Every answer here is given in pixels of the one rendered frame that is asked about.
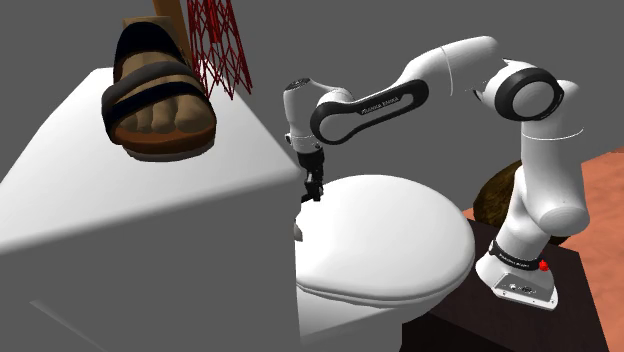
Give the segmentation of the white toilet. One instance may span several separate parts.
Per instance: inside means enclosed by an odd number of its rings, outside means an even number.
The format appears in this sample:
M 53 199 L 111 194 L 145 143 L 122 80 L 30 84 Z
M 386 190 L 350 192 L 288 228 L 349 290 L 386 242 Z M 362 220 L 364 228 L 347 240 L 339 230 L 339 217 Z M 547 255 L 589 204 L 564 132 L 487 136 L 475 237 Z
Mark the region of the white toilet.
M 0 352 L 399 352 L 401 326 L 471 273 L 438 192 L 301 175 L 240 99 L 215 146 L 140 162 L 107 138 L 92 71 L 0 182 Z

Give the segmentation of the brown foot in sandal figure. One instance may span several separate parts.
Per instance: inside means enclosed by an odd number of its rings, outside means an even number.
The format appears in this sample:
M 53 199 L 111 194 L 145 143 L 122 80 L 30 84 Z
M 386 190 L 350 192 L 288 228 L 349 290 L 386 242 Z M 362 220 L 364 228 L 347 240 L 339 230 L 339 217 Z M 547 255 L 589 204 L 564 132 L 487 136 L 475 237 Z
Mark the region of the brown foot in sandal figure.
M 216 114 L 170 17 L 123 21 L 101 115 L 109 140 L 140 161 L 183 160 L 214 145 Z

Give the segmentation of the brown round furry object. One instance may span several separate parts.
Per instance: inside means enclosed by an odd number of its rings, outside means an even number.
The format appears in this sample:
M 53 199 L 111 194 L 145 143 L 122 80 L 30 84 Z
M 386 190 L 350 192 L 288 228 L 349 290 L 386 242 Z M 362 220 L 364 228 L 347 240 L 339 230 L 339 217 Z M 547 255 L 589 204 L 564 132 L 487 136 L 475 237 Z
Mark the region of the brown round furry object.
M 521 165 L 521 160 L 513 162 L 482 186 L 472 206 L 476 222 L 501 228 L 509 210 L 515 172 Z

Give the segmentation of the dark robot stand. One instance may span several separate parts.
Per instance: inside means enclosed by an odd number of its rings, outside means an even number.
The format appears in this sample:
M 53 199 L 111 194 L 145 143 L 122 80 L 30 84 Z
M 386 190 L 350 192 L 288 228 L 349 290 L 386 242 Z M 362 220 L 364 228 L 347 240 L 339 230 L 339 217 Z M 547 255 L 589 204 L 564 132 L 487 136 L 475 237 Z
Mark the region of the dark robot stand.
M 547 245 L 552 311 L 500 299 L 472 272 L 429 313 L 403 325 L 399 352 L 609 352 L 582 261 Z

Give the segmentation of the brown wooden board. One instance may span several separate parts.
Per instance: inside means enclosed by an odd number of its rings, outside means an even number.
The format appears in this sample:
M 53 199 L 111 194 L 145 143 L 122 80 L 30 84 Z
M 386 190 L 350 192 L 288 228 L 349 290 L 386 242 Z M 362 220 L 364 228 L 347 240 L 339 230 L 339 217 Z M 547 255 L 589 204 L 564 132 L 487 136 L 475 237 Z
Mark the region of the brown wooden board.
M 177 35 L 177 43 L 182 49 L 187 61 L 192 63 L 192 52 L 180 0 L 152 0 L 152 2 L 157 16 L 166 16 L 171 19 L 172 26 Z

